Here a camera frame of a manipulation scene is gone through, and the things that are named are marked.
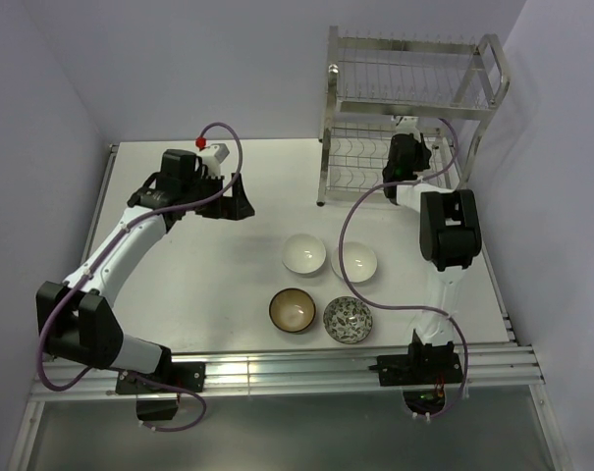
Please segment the brown glazed bowl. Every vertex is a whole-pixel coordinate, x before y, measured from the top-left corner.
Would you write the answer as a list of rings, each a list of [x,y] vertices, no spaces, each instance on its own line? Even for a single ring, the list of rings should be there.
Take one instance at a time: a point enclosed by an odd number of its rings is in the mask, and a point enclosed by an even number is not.
[[[317,308],[308,292],[300,288],[285,288],[272,297],[268,312],[275,328],[284,333],[299,334],[313,324]]]

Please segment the black white floral bowl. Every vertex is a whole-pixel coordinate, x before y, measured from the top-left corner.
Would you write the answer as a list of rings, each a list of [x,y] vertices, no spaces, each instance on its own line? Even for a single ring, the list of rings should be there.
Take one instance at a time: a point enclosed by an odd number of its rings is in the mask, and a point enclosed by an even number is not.
[[[341,296],[325,307],[323,325],[333,340],[343,344],[357,344],[370,335],[373,317],[363,301],[352,296]]]

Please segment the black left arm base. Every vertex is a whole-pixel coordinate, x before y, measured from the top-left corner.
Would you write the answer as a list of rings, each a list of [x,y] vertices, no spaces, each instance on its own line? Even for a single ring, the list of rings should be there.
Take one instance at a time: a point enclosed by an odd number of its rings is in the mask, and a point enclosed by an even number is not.
[[[177,362],[165,375],[120,372],[115,394],[136,396],[135,415],[139,424],[149,430],[174,433],[198,425],[207,412],[203,392],[206,377],[205,362]],[[196,399],[200,405],[198,416],[185,425],[169,425],[180,411],[184,395]]]

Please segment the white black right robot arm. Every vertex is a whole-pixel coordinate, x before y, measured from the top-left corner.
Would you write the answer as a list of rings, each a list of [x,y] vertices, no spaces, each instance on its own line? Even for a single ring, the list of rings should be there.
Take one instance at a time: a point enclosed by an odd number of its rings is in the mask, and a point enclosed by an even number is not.
[[[419,173],[430,168],[424,138],[396,133],[382,171],[386,198],[419,215],[419,250],[428,263],[426,308],[413,328],[424,344],[445,345],[454,339],[447,315],[454,315],[459,283],[479,255],[482,235],[472,190],[448,189],[425,183]]]

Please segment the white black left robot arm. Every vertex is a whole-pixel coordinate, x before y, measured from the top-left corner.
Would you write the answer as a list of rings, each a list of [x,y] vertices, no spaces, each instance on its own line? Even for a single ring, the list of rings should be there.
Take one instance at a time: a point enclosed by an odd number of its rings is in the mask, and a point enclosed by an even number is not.
[[[170,349],[125,334],[113,307],[144,255],[186,213],[232,221],[254,215],[240,174],[233,173],[229,182],[222,176],[228,154],[223,143],[163,153],[160,169],[130,196],[112,233],[63,282],[46,282],[38,290],[39,354],[94,369],[138,372],[152,392],[170,387]]]

